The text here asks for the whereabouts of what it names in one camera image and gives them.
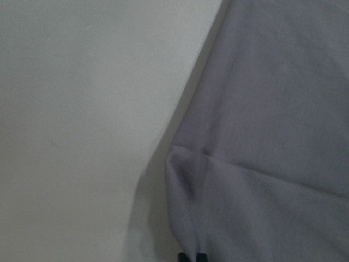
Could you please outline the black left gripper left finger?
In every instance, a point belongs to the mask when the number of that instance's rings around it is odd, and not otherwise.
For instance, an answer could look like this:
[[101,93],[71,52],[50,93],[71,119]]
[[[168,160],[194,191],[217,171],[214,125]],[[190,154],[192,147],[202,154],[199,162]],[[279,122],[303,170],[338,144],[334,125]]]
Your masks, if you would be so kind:
[[181,252],[177,256],[177,261],[178,262],[189,262],[189,258],[186,256],[185,253]]

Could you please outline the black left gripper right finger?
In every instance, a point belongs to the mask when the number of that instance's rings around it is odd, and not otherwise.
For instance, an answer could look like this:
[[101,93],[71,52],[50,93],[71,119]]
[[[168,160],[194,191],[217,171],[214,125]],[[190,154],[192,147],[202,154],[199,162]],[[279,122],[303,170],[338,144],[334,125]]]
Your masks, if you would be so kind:
[[206,253],[197,253],[196,262],[208,262],[208,257]]

